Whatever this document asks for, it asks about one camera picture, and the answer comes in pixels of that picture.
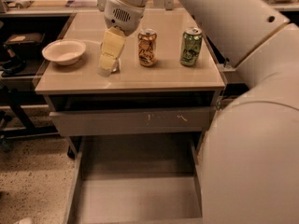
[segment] beverage can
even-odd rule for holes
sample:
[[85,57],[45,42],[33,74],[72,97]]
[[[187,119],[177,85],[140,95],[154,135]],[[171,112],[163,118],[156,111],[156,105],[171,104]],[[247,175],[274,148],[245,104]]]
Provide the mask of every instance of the beverage can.
[[180,63],[186,66],[196,64],[202,47],[202,33],[197,27],[187,28],[183,33]]
[[156,57],[157,34],[153,29],[141,30],[138,35],[139,62],[143,66],[153,66],[157,63]]

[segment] can lid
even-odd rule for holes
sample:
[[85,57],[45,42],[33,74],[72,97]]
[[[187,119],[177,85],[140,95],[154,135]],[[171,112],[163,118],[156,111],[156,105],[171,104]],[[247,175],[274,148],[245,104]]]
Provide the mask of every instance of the can lid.
[[140,34],[142,35],[156,35],[155,30],[147,28],[140,31]]
[[185,30],[185,33],[189,35],[200,35],[201,31],[198,27],[189,27]]

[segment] speckled floor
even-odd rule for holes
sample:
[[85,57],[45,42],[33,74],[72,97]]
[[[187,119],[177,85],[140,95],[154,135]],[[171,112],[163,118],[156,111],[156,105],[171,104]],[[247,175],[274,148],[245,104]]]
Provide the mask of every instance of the speckled floor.
[[[33,123],[49,122],[47,108],[29,109]],[[13,119],[8,126],[18,127]],[[38,224],[64,223],[75,162],[57,134],[10,139],[13,150],[0,150],[0,224],[32,217]]]

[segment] drawer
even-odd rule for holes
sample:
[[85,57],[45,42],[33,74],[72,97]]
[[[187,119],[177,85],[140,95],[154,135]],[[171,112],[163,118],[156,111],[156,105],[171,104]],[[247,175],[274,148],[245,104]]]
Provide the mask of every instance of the drawer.
[[187,133],[85,137],[68,224],[201,223],[199,166]]
[[211,107],[51,112],[61,136],[176,133],[207,130]]

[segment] bowl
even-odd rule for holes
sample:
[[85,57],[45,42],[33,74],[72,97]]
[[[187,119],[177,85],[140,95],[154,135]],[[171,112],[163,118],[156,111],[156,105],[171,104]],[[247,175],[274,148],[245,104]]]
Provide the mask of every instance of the bowl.
[[75,39],[63,39],[49,43],[42,50],[45,59],[60,65],[76,63],[86,50],[84,42]]

